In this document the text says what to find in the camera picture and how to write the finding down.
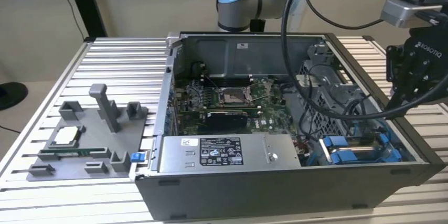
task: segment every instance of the black cable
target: black cable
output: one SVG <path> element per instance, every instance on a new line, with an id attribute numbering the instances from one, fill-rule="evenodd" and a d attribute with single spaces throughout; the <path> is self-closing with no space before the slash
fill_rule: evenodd
<path id="1" fill-rule="evenodd" d="M 342 24 L 338 24 L 336 22 L 331 21 L 315 8 L 314 4 L 311 3 L 311 0 L 306 0 L 307 1 L 307 4 L 310 6 L 310 9 L 314 11 L 314 13 L 318 15 L 318 17 L 326 21 L 330 25 L 335 26 L 335 27 L 339 27 L 339 28 L 343 28 L 346 30 L 360 30 L 360 29 L 364 29 L 364 28 L 368 28 L 379 23 L 383 22 L 382 19 L 378 19 L 376 21 L 366 24 L 366 25 L 362 25 L 362 26 L 344 26 Z"/>
<path id="2" fill-rule="evenodd" d="M 308 98 L 311 99 L 312 96 L 314 96 L 314 84 L 312 84 L 310 78 L 308 78 L 308 82 L 310 82 Z M 300 130 L 300 132 L 304 134 L 304 136 L 306 136 L 310 140 L 318 142 L 318 141 L 319 141 L 318 138 L 315 138 L 315 137 L 311 135 L 311 130 L 312 130 L 312 123 L 314 123 L 314 121 L 310 122 L 310 131 L 308 131 L 308 132 L 307 132 L 307 131 L 304 130 L 304 128 L 303 128 L 303 120 L 304 120 L 304 118 L 306 118 L 306 116 L 307 116 L 308 110 L 310 110 L 310 108 L 307 108 L 307 109 L 303 111 L 303 114 L 302 114 L 302 116 L 300 116 L 300 118 L 299 118 L 299 130 Z"/>
<path id="3" fill-rule="evenodd" d="M 12 131 L 12 132 L 16 132 L 16 133 L 20 134 L 20 131 L 16 131 L 16 130 L 14 130 L 14 129 L 10 129 L 8 127 L 4 127 L 4 126 L 2 126 L 2 125 L 0 125 L 0 128 L 3 128 L 4 130 Z"/>
<path id="4" fill-rule="evenodd" d="M 280 31 L 280 41 L 282 41 L 282 52 L 283 52 L 283 58 L 284 58 L 284 64 L 286 69 L 291 78 L 291 81 L 294 82 L 294 86 L 296 87 L 299 91 L 299 95 L 304 98 L 306 102 L 311 105 L 311 107 L 323 115 L 328 116 L 330 118 L 340 119 L 340 120 L 366 120 L 366 119 L 378 119 L 384 117 L 392 117 L 398 114 L 402 114 L 408 109 L 411 109 L 415 106 L 419 106 L 426 101 L 431 100 L 432 97 L 439 94 L 442 90 L 446 89 L 448 86 L 448 74 L 444 76 L 442 81 L 438 83 L 438 85 L 419 98 L 416 98 L 414 101 L 408 102 L 407 104 L 378 113 L 367 114 L 367 115 L 342 115 L 335 113 L 334 110 L 328 110 L 326 108 L 322 108 L 314 101 L 307 97 L 304 87 L 300 85 L 299 81 L 296 80 L 296 75 L 291 68 L 291 60 L 290 60 L 290 52 L 288 52 L 288 39 L 287 39 L 287 29 L 288 29 L 288 16 L 290 16 L 290 10 L 292 6 L 294 0 L 287 0 L 286 9 L 283 12 L 283 20 L 282 20 L 282 31 Z"/>
<path id="5" fill-rule="evenodd" d="M 86 36 L 84 36 L 83 30 L 82 30 L 82 28 L 80 28 L 80 26 L 79 26 L 79 23 L 78 23 L 78 19 L 76 19 L 75 10 L 74 10 L 74 6 L 72 6 L 72 3 L 71 3 L 71 0 L 67 0 L 67 2 L 68 2 L 68 4 L 70 4 L 70 8 L 71 8 L 71 10 L 72 10 L 72 16 L 74 16 L 74 20 L 75 20 L 75 24 L 76 24 L 78 30 L 79 30 L 79 32 L 82 33 L 83 40 L 84 40 Z"/>

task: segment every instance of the black pole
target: black pole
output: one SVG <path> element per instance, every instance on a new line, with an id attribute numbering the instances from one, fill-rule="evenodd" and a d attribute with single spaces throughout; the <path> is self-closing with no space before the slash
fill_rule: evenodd
<path id="1" fill-rule="evenodd" d="M 96 0 L 75 0 L 90 37 L 107 37 Z"/>

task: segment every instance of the slotted aluminum surface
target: slotted aluminum surface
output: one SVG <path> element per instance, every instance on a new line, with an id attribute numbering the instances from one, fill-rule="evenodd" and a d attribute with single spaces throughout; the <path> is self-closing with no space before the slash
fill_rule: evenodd
<path id="1" fill-rule="evenodd" d="M 340 37 L 340 41 L 388 94 L 391 85 L 386 81 L 384 50 L 376 42 L 366 41 L 362 37 Z M 62 102 L 76 99 L 83 106 L 95 106 L 90 96 L 84 95 L 92 83 L 108 84 L 107 93 L 119 104 L 140 101 L 150 108 L 142 150 L 150 149 L 164 61 L 164 39 L 104 38 L 83 46 L 0 163 L 0 168 L 6 167 L 0 177 L 0 222 L 152 222 L 130 179 L 28 182 L 24 170 L 36 161 L 35 154 L 56 126 Z M 407 118 L 448 162 L 446 106 L 420 106 L 408 112 Z M 444 169 L 422 186 L 399 190 L 375 209 L 199 223 L 448 223 L 447 171 Z"/>

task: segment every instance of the gray plastic clip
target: gray plastic clip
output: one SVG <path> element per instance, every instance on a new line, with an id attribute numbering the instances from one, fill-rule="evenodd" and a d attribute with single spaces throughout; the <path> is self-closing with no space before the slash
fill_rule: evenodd
<path id="1" fill-rule="evenodd" d="M 130 159 L 128 152 L 124 152 L 123 159 L 119 158 L 119 155 L 118 155 L 116 152 L 112 152 L 111 166 L 118 173 L 119 172 L 130 172 L 131 159 Z"/>
<path id="2" fill-rule="evenodd" d="M 140 120 L 144 117 L 140 102 L 128 102 L 127 114 L 130 120 Z"/>
<path id="3" fill-rule="evenodd" d="M 107 99 L 106 90 L 107 85 L 96 83 L 91 86 L 90 95 L 96 99 L 98 105 L 100 107 L 100 113 L 104 116 L 104 120 L 111 132 L 119 132 L 120 124 L 116 117 L 118 112 L 115 111 L 114 107 L 111 106 L 110 100 Z"/>
<path id="4" fill-rule="evenodd" d="M 54 161 L 60 159 L 56 153 L 42 153 L 42 150 L 38 153 L 38 157 L 42 161 Z"/>
<path id="5" fill-rule="evenodd" d="M 32 165 L 28 172 L 34 176 L 52 176 L 55 168 L 51 165 Z"/>
<path id="6" fill-rule="evenodd" d="M 94 158 L 111 158 L 110 148 L 104 148 L 103 151 L 91 152 Z"/>
<path id="7" fill-rule="evenodd" d="M 108 173 L 108 169 L 103 161 L 86 162 L 84 170 L 88 174 Z"/>
<path id="8" fill-rule="evenodd" d="M 78 101 L 64 101 L 59 108 L 59 113 L 66 121 L 78 121 L 75 112 L 82 112 L 83 108 Z"/>

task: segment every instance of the wire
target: wire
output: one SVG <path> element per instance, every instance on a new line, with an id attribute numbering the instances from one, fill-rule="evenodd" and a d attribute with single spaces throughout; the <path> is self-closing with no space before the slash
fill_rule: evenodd
<path id="1" fill-rule="evenodd" d="M 72 6 L 72 3 L 71 3 L 71 0 L 67 0 L 67 2 L 70 4 L 70 8 L 72 10 L 72 16 L 74 16 L 74 20 L 75 20 L 75 24 L 76 24 L 78 30 L 82 33 L 82 39 L 84 40 L 86 36 L 84 36 L 83 30 L 82 30 L 82 28 L 79 26 L 79 23 L 78 23 L 78 19 L 76 19 L 75 10 L 74 10 L 74 6 Z"/>
<path id="2" fill-rule="evenodd" d="M 366 25 L 360 25 L 360 26 L 344 26 L 342 24 L 338 24 L 336 22 L 331 21 L 315 8 L 314 4 L 311 3 L 311 0 L 306 0 L 307 1 L 307 4 L 310 6 L 310 9 L 314 11 L 314 13 L 318 15 L 318 17 L 326 21 L 330 25 L 335 26 L 335 27 L 339 27 L 339 28 L 343 28 L 346 30 L 360 30 L 360 29 L 364 29 L 364 28 L 368 28 L 379 23 L 383 22 L 382 19 L 378 19 L 376 21 L 371 22 L 371 23 L 367 23 Z"/>
<path id="3" fill-rule="evenodd" d="M 16 130 L 14 130 L 14 129 L 10 129 L 8 127 L 4 127 L 4 126 L 2 126 L 2 125 L 0 125 L 0 128 L 3 128 L 4 130 L 12 131 L 12 132 L 16 132 L 16 133 L 20 134 L 20 131 L 16 131 Z"/>
<path id="4" fill-rule="evenodd" d="M 283 20 L 282 20 L 282 29 L 280 29 L 280 42 L 282 42 L 282 52 L 283 52 L 283 59 L 286 64 L 286 69 L 290 75 L 290 78 L 294 82 L 294 86 L 298 89 L 299 95 L 304 98 L 306 102 L 311 105 L 311 107 L 323 115 L 328 116 L 330 118 L 340 119 L 340 120 L 366 120 L 366 119 L 378 119 L 384 117 L 392 117 L 411 109 L 412 107 L 420 105 L 426 101 L 431 100 L 432 97 L 442 92 L 442 90 L 446 89 L 448 86 L 448 74 L 444 76 L 442 81 L 438 83 L 438 85 L 419 98 L 416 98 L 414 101 L 408 102 L 407 104 L 395 107 L 394 109 L 390 109 L 387 111 L 382 111 L 378 113 L 367 114 L 367 115 L 342 115 L 335 113 L 334 110 L 328 110 L 326 108 L 322 108 L 314 101 L 307 97 L 304 87 L 300 85 L 299 81 L 296 80 L 295 73 L 291 68 L 291 60 L 290 60 L 290 52 L 288 52 L 288 39 L 287 39 L 287 29 L 288 29 L 288 15 L 290 10 L 292 6 L 294 0 L 287 0 L 286 9 L 283 12 Z"/>

